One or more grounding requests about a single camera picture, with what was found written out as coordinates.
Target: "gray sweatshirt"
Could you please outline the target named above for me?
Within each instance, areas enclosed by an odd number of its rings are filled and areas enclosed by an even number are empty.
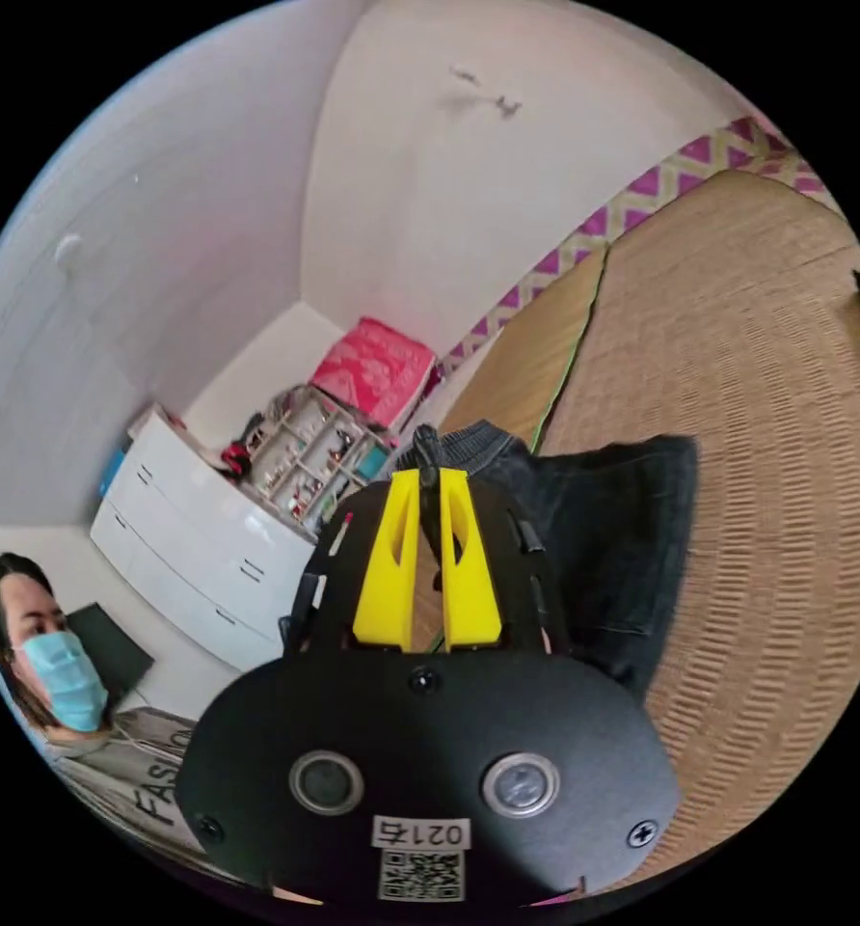
[[[208,861],[174,799],[193,726],[141,707],[116,714],[97,739],[45,748],[54,771],[100,819],[171,861],[239,884]]]

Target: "white label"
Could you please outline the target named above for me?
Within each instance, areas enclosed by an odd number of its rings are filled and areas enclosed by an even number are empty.
[[[465,899],[466,854],[464,852],[383,850],[379,875],[379,900],[399,900],[412,904],[440,904]]]
[[[372,818],[372,847],[412,852],[465,852],[471,848],[471,821]]]

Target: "camera lens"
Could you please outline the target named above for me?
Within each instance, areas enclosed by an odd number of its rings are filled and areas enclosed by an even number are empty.
[[[531,817],[558,794],[558,770],[541,755],[517,752],[496,762],[482,782],[482,795],[495,813]]]
[[[312,813],[348,813],[363,798],[363,776],[346,756],[319,750],[292,766],[289,787],[295,800]]]

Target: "pink and yellow patterned border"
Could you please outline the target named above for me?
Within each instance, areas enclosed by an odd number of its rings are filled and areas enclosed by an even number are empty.
[[[825,184],[798,152],[768,135],[751,117],[685,145],[646,171],[550,251],[437,364],[446,378],[547,286],[602,244],[612,244],[678,197],[722,171],[745,171],[784,183],[839,215]]]

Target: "clear plastic organizer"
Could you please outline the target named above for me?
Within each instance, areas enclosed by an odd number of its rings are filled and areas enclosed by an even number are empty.
[[[247,448],[252,470],[245,487],[311,540],[390,454],[379,435],[313,386],[295,390],[277,421],[264,419],[248,436]]]

